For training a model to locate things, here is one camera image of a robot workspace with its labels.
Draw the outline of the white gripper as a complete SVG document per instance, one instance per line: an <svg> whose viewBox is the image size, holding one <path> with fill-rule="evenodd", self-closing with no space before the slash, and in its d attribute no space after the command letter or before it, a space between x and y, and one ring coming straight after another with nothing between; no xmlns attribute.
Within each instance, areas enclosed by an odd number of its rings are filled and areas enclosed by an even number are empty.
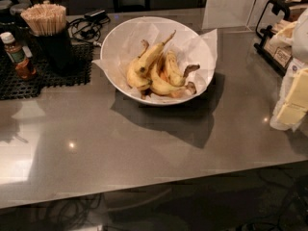
<svg viewBox="0 0 308 231"><path fill-rule="evenodd" d="M276 48L290 46L292 53L269 124L277 130L294 131L308 114L308 9L274 35L269 44Z"/></svg>

